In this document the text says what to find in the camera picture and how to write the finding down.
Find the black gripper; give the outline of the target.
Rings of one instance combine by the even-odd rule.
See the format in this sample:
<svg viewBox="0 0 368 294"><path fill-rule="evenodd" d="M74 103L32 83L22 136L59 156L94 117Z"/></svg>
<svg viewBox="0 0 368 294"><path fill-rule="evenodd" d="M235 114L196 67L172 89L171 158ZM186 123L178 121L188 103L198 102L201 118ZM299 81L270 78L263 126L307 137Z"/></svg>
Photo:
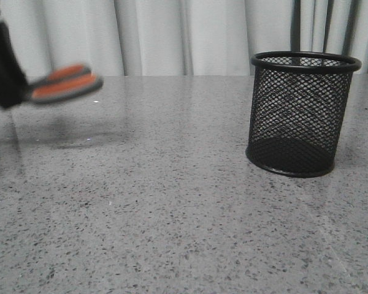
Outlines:
<svg viewBox="0 0 368 294"><path fill-rule="evenodd" d="M9 29L0 14L0 107L10 108L22 103L28 88L13 51Z"/></svg>

